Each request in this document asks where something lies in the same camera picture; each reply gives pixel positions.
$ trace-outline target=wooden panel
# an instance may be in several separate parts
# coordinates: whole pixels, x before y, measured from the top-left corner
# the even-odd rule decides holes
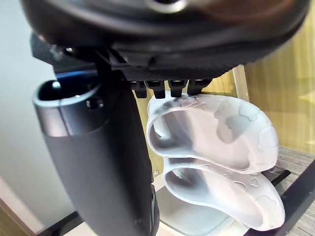
[[[263,110],[280,145],[315,153],[315,2],[292,41],[246,66],[251,103]]]
[[[167,82],[165,82],[165,88],[169,90],[169,86]],[[226,96],[237,97],[232,71],[225,73],[221,77],[213,79],[210,85],[203,89],[203,92],[216,94],[216,95],[226,95]],[[145,99],[136,98],[144,132],[146,130],[147,121],[148,121],[147,107],[152,96],[153,96],[153,91],[149,89],[147,98]],[[163,171],[163,159],[160,156],[157,156],[156,154],[154,154],[149,146],[148,146],[148,150],[149,150],[149,156],[151,159],[154,176],[157,176],[161,174]]]
[[[0,199],[0,236],[35,236],[2,199]]]

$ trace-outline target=curved plastic piece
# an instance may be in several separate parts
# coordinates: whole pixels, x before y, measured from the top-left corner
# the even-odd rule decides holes
[[[255,105],[234,97],[200,94],[151,99],[148,143],[163,157],[193,157],[252,174],[278,158],[278,137]]]
[[[164,158],[163,178],[175,197],[221,210],[255,230],[284,223],[282,201],[260,173],[242,175],[194,158]]]

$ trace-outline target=black cylindrical housing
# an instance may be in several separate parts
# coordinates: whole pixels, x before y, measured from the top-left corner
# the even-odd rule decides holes
[[[155,235],[152,167],[130,88],[99,84],[75,95],[48,81],[33,102],[61,180],[90,227],[99,236]]]

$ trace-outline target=black metal frame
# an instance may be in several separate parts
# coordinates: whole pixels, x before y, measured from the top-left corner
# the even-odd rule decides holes
[[[266,232],[250,229],[245,236],[284,236],[293,228],[315,200],[315,161],[283,193],[281,199],[285,210],[284,224]]]

